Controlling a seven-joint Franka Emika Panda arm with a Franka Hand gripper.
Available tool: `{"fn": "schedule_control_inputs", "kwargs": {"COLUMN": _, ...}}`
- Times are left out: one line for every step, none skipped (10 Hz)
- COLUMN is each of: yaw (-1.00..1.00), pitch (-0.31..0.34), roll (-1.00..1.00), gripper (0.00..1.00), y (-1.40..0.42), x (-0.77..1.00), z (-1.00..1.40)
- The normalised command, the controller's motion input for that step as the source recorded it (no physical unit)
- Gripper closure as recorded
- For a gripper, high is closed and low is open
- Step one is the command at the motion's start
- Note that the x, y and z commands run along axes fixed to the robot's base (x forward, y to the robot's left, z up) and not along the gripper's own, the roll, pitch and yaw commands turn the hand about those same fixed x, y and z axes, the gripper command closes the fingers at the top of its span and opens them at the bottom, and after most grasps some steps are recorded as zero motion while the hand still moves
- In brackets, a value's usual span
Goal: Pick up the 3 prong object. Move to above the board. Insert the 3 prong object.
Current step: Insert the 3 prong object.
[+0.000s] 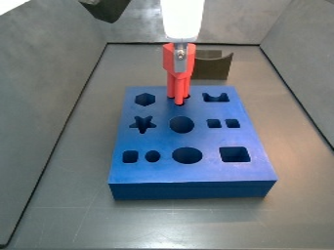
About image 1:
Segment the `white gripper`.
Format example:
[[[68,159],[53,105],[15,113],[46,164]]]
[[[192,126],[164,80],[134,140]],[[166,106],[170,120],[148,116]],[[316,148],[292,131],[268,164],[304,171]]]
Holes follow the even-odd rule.
[[[173,44],[173,70],[186,70],[188,44],[197,38],[204,0],[160,0],[162,28]]]

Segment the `dark robot arm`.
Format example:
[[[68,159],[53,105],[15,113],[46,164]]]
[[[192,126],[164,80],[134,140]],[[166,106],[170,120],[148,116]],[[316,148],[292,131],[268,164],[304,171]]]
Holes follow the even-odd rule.
[[[172,43],[173,70],[186,71],[190,60],[188,44],[194,42],[200,30],[204,0],[158,0],[162,29]],[[92,16],[100,21],[114,22],[130,0],[78,0]]]

